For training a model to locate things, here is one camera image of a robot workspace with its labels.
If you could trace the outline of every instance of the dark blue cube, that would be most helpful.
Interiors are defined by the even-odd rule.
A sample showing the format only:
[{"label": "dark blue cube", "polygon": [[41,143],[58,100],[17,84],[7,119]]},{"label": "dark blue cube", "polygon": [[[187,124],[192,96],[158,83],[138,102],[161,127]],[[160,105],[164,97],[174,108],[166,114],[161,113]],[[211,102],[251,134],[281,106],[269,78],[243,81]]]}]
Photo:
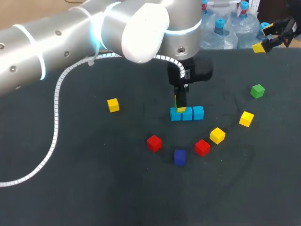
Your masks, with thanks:
[{"label": "dark blue cube", "polygon": [[174,151],[174,164],[176,166],[185,166],[186,163],[186,150],[176,149]]}]

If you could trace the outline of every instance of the white cable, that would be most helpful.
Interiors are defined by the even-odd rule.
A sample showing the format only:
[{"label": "white cable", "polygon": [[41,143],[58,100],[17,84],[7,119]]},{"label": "white cable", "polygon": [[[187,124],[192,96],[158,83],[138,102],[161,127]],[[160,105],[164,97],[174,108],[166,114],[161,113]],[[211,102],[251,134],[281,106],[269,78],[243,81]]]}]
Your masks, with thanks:
[{"label": "white cable", "polygon": [[[102,59],[102,58],[111,58],[111,57],[121,57],[120,55],[117,55],[116,53],[106,53],[106,54],[100,54],[97,56],[97,60],[98,59]],[[50,146],[50,149],[46,155],[46,157],[42,160],[42,162],[28,175],[18,179],[18,180],[13,180],[13,181],[8,181],[8,182],[0,182],[0,187],[9,187],[9,186],[14,186],[14,185],[18,185],[20,183],[23,183],[24,181],[32,178],[34,175],[36,175],[44,166],[45,164],[47,163],[47,161],[50,159],[54,149],[55,149],[55,146],[56,146],[56,142],[57,142],[57,139],[58,139],[58,117],[59,117],[59,96],[60,96],[60,90],[61,90],[61,86],[62,86],[62,82],[63,80],[65,79],[65,77],[69,74],[69,72],[71,72],[74,68],[84,64],[84,63],[87,63],[89,60],[91,60],[93,57],[89,57],[89,58],[85,58],[85,59],[82,59],[80,61],[78,61],[77,63],[75,63],[74,65],[68,67],[62,74],[61,76],[59,77],[57,83],[56,83],[56,86],[55,86],[55,96],[54,96],[54,115],[55,115],[55,118],[54,118],[54,132],[53,132],[53,138],[52,138],[52,143],[51,143],[51,146]],[[165,60],[165,61],[168,61],[170,63],[173,63],[175,65],[178,66],[179,70],[180,70],[180,74],[181,74],[181,78],[185,76],[185,69],[183,67],[183,65],[171,58],[171,57],[168,57],[168,56],[162,56],[162,55],[156,55],[154,57],[154,59],[160,59],[160,60]]]}]

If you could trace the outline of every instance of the yellow cube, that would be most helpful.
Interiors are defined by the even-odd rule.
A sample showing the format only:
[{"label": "yellow cube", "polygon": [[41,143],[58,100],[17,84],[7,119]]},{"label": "yellow cube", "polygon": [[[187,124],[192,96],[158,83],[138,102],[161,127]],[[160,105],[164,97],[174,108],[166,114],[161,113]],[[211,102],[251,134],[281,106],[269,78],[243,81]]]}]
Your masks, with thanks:
[{"label": "yellow cube", "polygon": [[244,112],[239,120],[239,124],[249,127],[253,120],[254,115],[249,112]]},{"label": "yellow cube", "polygon": [[119,111],[119,104],[116,98],[108,100],[108,106],[111,113]]},{"label": "yellow cube", "polygon": [[177,112],[178,113],[184,113],[186,111],[186,107],[178,107]]},{"label": "yellow cube", "polygon": [[210,133],[210,140],[218,145],[225,139],[225,135],[226,133],[224,131],[222,131],[220,128],[216,128]]}]

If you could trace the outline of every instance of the wooden surface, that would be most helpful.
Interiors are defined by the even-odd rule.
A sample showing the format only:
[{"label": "wooden surface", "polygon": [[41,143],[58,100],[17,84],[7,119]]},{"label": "wooden surface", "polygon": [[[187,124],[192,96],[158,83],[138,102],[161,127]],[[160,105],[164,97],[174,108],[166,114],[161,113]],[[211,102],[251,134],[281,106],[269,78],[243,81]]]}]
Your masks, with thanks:
[{"label": "wooden surface", "polygon": [[[0,30],[68,10],[77,4],[64,0],[1,0]],[[301,42],[294,40],[291,47],[301,48]]]}]

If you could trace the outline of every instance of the cube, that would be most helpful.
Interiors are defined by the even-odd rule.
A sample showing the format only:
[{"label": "cube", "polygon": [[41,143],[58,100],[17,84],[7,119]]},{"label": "cube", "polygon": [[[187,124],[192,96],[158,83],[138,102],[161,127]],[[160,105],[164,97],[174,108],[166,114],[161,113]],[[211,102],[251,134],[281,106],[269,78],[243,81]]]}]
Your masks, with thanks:
[{"label": "cube", "polygon": [[260,98],[263,96],[264,91],[265,91],[265,88],[261,84],[258,84],[256,86],[252,87],[251,95],[257,99],[257,98]]},{"label": "cube", "polygon": [[174,164],[176,166],[185,166],[186,164],[186,150],[175,150],[174,151]]},{"label": "cube", "polygon": [[183,121],[191,121],[192,120],[192,107],[187,107],[186,111],[182,113],[182,120]]},{"label": "cube", "polygon": [[147,139],[147,147],[153,152],[157,152],[162,147],[162,140],[156,135]]},{"label": "cube", "polygon": [[202,120],[204,118],[204,108],[202,106],[193,107],[193,120]]},{"label": "cube", "polygon": [[178,112],[178,113],[183,113],[183,112],[186,111],[186,108],[187,108],[187,107],[177,107],[177,112]]},{"label": "cube", "polygon": [[171,121],[181,121],[182,113],[178,113],[174,107],[170,108]]},{"label": "cube", "polygon": [[239,120],[239,124],[249,127],[251,125],[251,122],[254,118],[254,115],[249,113],[249,112],[243,112],[240,120]]},{"label": "cube", "polygon": [[225,139],[225,135],[226,133],[217,127],[210,133],[210,140],[212,140],[218,145]]},{"label": "cube", "polygon": [[204,157],[206,154],[209,153],[210,151],[210,144],[208,144],[204,140],[200,140],[199,142],[196,143],[194,146],[194,150],[196,153],[198,153],[201,157]]},{"label": "cube", "polygon": [[108,100],[108,106],[111,113],[119,111],[119,104],[116,98]]}]

